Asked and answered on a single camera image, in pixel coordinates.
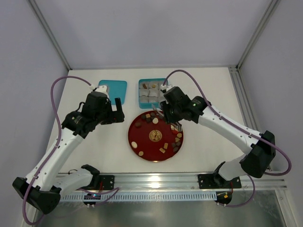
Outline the metal tongs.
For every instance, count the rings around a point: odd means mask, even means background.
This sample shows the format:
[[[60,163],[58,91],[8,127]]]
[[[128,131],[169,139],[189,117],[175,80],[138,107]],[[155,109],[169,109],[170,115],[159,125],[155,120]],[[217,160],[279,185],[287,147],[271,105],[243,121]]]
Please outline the metal tongs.
[[[174,129],[176,129],[178,132],[182,132],[182,125],[178,122],[173,123],[173,122],[169,122],[168,119],[166,118],[165,114],[158,109],[154,104],[151,105],[153,111],[155,111],[159,116],[161,116],[163,118],[163,120],[165,121],[165,123],[170,124],[174,127]]]

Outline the teal tin lid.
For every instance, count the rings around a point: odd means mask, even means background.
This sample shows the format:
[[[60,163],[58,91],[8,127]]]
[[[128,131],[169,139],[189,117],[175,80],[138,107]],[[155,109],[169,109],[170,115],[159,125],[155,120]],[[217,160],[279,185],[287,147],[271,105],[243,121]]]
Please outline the teal tin lid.
[[[120,98],[121,104],[125,102],[125,95],[127,89],[127,82],[124,80],[101,80],[99,86],[107,86],[108,94],[111,103],[115,104],[115,98]]]

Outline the white heart chocolate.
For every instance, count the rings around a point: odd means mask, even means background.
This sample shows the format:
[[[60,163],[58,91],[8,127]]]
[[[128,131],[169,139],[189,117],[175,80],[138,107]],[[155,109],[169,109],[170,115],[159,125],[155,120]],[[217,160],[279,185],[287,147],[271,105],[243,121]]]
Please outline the white heart chocolate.
[[[154,118],[152,121],[154,124],[157,124],[159,122],[159,120],[157,118]]]

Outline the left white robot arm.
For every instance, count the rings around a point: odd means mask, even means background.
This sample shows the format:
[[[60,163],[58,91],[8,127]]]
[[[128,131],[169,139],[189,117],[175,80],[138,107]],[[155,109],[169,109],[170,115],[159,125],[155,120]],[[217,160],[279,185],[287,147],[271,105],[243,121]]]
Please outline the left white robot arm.
[[[86,101],[67,114],[59,125],[60,134],[37,166],[26,175],[17,177],[13,188],[24,202],[29,203],[43,214],[51,213],[61,197],[77,189],[94,189],[98,186],[100,171],[90,165],[83,165],[75,173],[56,181],[56,176],[72,152],[98,125],[120,123],[125,115],[121,99],[115,98],[116,110],[112,109],[107,94],[92,91]]]

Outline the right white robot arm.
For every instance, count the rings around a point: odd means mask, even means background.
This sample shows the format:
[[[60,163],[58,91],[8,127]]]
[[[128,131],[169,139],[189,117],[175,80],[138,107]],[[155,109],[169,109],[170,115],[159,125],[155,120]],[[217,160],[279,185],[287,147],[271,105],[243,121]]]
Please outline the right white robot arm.
[[[161,85],[160,91],[165,99],[160,105],[166,123],[180,126],[181,120],[192,121],[215,131],[242,151],[242,156],[232,161],[223,161],[212,174],[211,182],[224,187],[242,175],[254,178],[264,175],[276,155],[271,147],[275,142],[271,132],[259,133],[247,128],[221,114],[205,98],[196,96],[190,99],[177,86]]]

